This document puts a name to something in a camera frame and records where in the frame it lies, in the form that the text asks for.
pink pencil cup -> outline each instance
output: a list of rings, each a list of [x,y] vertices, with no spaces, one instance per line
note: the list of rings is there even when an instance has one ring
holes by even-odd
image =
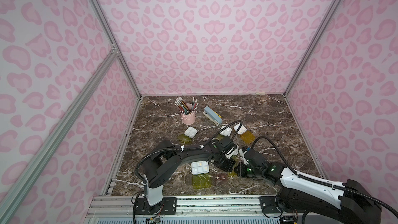
[[[186,105],[189,107],[189,109],[191,109],[192,104],[186,103]],[[192,111],[189,114],[183,114],[183,112],[181,112],[181,120],[187,126],[192,125],[193,123],[195,123],[195,119],[196,119],[195,111]]]

mounting plate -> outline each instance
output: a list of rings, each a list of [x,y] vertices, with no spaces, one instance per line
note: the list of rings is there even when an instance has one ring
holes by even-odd
[[[176,197],[164,197],[163,198],[163,209],[160,214],[176,214],[177,208],[177,198]],[[151,207],[147,203],[147,198],[138,198],[136,214],[156,214],[158,210],[151,209]]]
[[[272,213],[280,213],[281,211],[275,206],[275,198],[276,197],[259,197],[260,199],[260,207],[263,214],[272,214]],[[303,210],[298,210],[298,213],[304,213]],[[293,210],[288,210],[287,213],[293,213]]]

stapler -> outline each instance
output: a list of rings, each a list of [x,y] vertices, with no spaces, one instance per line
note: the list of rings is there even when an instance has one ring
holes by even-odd
[[[218,115],[216,112],[214,112],[210,107],[205,107],[205,111],[203,112],[203,115],[205,115],[209,120],[214,122],[216,125],[219,125],[222,123],[221,116]]]

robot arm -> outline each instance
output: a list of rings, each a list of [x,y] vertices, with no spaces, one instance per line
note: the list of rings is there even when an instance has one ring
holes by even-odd
[[[216,167],[226,172],[231,172],[235,165],[232,155],[238,154],[238,146],[229,137],[221,141],[217,139],[208,142],[201,149],[190,148],[197,145],[179,146],[170,141],[163,141],[154,150],[164,148],[178,148],[180,151],[163,152],[152,155],[142,163],[144,177],[147,183],[144,185],[144,195],[150,206],[162,201],[163,184],[169,180],[176,169],[184,163],[197,161],[209,161]]]
[[[211,140],[200,148],[197,145],[179,146],[164,141],[154,151],[160,149],[172,151],[151,152],[154,154],[142,163],[147,181],[144,184],[144,195],[151,207],[161,206],[163,184],[178,166],[184,163],[209,161],[223,171],[234,170],[240,177],[262,179],[272,186],[280,186],[281,190],[273,206],[281,211],[306,210],[345,224],[380,224],[380,205],[346,190],[347,188],[369,195],[358,182],[353,180],[348,180],[347,183],[335,182],[296,172],[287,164],[268,162],[262,154],[249,147],[239,150],[243,162],[234,168],[235,161],[231,156],[238,154],[238,146],[228,136],[221,141]]]
[[[268,162],[259,152],[249,147],[242,147],[239,151],[243,162],[235,167],[235,172],[241,177],[262,179],[272,186],[278,185],[278,192],[274,205],[282,211],[295,209],[307,210],[342,223],[379,224],[381,221],[381,207],[373,201],[337,188],[349,188],[360,193],[369,193],[354,180],[347,183],[325,180],[302,172],[293,173],[285,164]],[[311,182],[307,177],[325,185]]]

brown marble surface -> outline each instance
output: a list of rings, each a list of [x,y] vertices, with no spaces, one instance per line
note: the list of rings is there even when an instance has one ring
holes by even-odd
[[[255,137],[262,134],[271,137],[293,168],[319,176],[282,95],[217,95],[195,98],[198,99],[199,106],[196,121],[191,126],[196,128],[198,133],[193,138],[193,144],[200,144],[204,138],[211,137],[221,128],[203,115],[204,107],[209,106],[221,115],[223,124],[241,119]],[[113,196],[130,196],[142,190],[141,182],[138,182],[134,175],[135,165],[162,140],[169,139],[172,143],[180,144],[177,136],[183,134],[187,126],[181,122],[178,109],[174,106],[175,99],[176,97],[169,96],[144,97],[119,169]],[[183,99],[192,101],[192,97],[188,96]],[[247,145],[239,135],[234,142],[240,147]],[[256,150],[264,154],[270,162],[282,162],[266,140],[260,140],[256,144]],[[190,164],[181,165],[171,180],[164,184],[163,195],[275,194],[279,190],[278,187],[271,187],[264,181],[249,178],[228,177],[223,181],[216,180],[216,175],[224,172],[212,164],[209,173],[212,176],[212,186],[195,190],[192,187]]]

